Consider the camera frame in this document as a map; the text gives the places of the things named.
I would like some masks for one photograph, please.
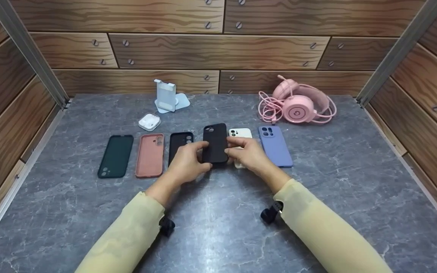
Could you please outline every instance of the black clip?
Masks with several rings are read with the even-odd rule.
[[[168,219],[166,216],[163,216],[161,220],[159,221],[160,229],[159,232],[166,237],[170,237],[170,235],[173,233],[173,230],[175,229],[175,223]]]
[[[281,201],[275,201],[269,209],[261,212],[261,218],[266,224],[271,224],[276,219],[279,212],[283,210],[284,204]]]

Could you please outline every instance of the metal corner post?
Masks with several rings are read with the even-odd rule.
[[[0,23],[57,105],[63,108],[68,102],[68,96],[9,0],[0,0]]]
[[[369,103],[389,76],[394,73],[397,66],[404,60],[436,18],[437,0],[426,0],[418,14],[412,19],[358,94],[357,101],[362,107]]]

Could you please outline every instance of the dark green phone case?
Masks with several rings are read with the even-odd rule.
[[[126,174],[133,141],[132,135],[113,135],[109,138],[97,172],[98,178],[120,178]]]

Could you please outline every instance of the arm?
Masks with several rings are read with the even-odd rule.
[[[298,235],[329,273],[391,273],[392,271],[362,235],[317,199],[307,188],[274,166],[253,139],[228,138],[229,156],[262,178],[274,200],[283,202],[281,218]]]
[[[175,190],[212,168],[200,164],[196,153],[208,142],[178,149],[168,171],[146,192],[139,192],[83,258],[76,273],[131,273],[159,233],[159,221]]]

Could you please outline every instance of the black phone case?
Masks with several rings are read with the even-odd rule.
[[[203,149],[203,162],[212,164],[226,163],[229,157],[224,152],[227,148],[227,126],[225,123],[213,124],[203,128],[203,140],[209,145]]]
[[[180,146],[187,145],[187,141],[193,142],[193,133],[181,132],[181,133],[172,133],[172,135],[170,135],[170,152],[168,154],[168,166],[175,158],[175,154],[178,151],[178,148]]]
[[[107,142],[98,178],[121,178],[126,174],[134,136],[113,135]]]

